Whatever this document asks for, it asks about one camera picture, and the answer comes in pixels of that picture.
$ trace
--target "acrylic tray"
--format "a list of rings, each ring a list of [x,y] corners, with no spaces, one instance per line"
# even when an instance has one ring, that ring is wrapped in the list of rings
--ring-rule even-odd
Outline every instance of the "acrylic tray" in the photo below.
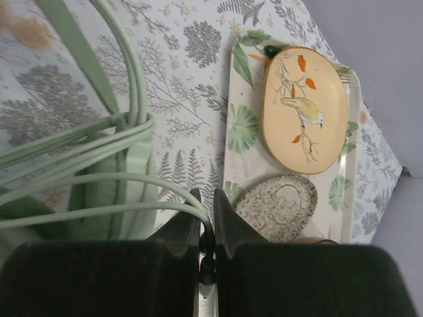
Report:
[[[273,176],[295,174],[270,155],[260,126],[265,68],[269,63],[263,48],[288,44],[254,30],[240,35],[233,46],[223,188],[235,205],[258,183]],[[303,175],[316,186],[318,203],[312,219],[298,237],[320,236],[348,243],[352,239],[354,221],[357,123],[362,98],[360,83],[353,70],[334,61],[331,63],[340,74],[350,74],[350,82],[344,84],[349,105],[346,142],[341,155],[329,169],[321,174]]]

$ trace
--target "oval wooden dish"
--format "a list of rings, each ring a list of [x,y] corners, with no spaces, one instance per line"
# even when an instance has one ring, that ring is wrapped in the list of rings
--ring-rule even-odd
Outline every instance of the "oval wooden dish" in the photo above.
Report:
[[[309,48],[288,47],[271,61],[262,131],[273,157],[300,174],[329,168],[344,145],[348,101],[333,66]]]

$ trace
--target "blurry object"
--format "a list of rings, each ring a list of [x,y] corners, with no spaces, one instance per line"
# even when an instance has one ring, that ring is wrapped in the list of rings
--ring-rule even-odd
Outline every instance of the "blurry object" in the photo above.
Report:
[[[46,50],[53,41],[48,27],[34,18],[16,19],[11,25],[11,32],[22,45],[33,50]]]

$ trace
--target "oval plate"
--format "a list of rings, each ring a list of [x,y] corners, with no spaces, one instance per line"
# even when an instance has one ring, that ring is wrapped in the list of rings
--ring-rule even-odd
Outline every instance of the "oval plate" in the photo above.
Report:
[[[271,178],[255,186],[236,212],[271,242],[289,242],[307,225],[317,206],[317,189],[298,175]]]
[[[333,66],[309,48],[289,47],[271,61],[262,111],[273,157],[300,174],[329,168],[342,150],[348,102]]]

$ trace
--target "orange leaf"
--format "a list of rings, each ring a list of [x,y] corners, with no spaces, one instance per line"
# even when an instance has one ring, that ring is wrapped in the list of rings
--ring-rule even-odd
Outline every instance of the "orange leaf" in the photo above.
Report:
[[[305,71],[305,59],[302,55],[298,55],[298,66],[301,71]]]
[[[257,55],[253,55],[253,54],[250,54],[249,56],[252,57],[252,58],[254,58],[256,61],[264,61],[264,60],[266,60],[266,58],[263,58],[263,57],[260,57],[260,56],[257,56]]]
[[[306,78],[305,79],[305,84],[310,87],[311,89],[317,89],[315,82],[311,79],[311,78]]]
[[[295,88],[292,85],[292,90],[291,90],[291,98],[295,98]]]
[[[292,141],[292,143],[298,143],[300,139],[301,139],[301,138],[300,138],[300,136],[299,136],[299,135],[297,135],[297,136],[295,137],[295,139]]]

